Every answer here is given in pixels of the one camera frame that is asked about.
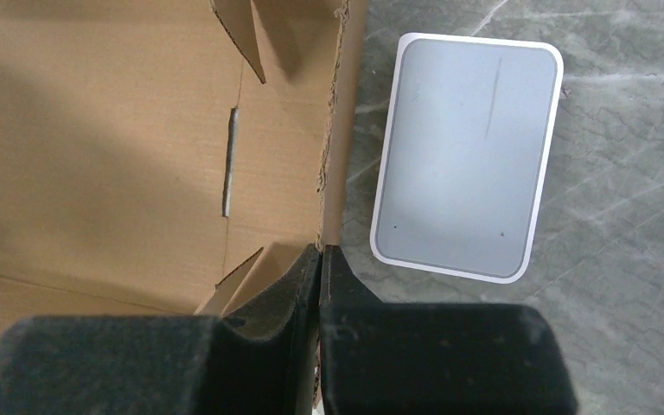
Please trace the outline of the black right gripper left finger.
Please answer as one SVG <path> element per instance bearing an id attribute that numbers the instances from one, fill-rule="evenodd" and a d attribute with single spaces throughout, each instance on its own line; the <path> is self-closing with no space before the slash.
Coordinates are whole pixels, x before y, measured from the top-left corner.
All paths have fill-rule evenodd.
<path id="1" fill-rule="evenodd" d="M 321 253 L 225 316 L 39 316 L 0 338 L 0 414 L 308 414 Z"/>

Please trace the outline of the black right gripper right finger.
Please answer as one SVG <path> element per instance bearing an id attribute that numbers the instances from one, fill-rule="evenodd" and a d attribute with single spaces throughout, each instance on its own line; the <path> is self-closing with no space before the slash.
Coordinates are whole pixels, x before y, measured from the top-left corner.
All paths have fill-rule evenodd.
<path id="1" fill-rule="evenodd" d="M 328 414 L 574 414 L 550 325 L 512 303 L 386 303 L 342 249 L 322 256 L 321 388 Z"/>

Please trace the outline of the brown cardboard box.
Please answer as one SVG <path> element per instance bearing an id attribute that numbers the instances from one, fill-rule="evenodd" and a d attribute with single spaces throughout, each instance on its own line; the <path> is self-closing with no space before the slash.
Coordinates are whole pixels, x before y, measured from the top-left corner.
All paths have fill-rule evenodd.
<path id="1" fill-rule="evenodd" d="M 0 335 L 226 314 L 341 236 L 364 1 L 0 1 Z"/>

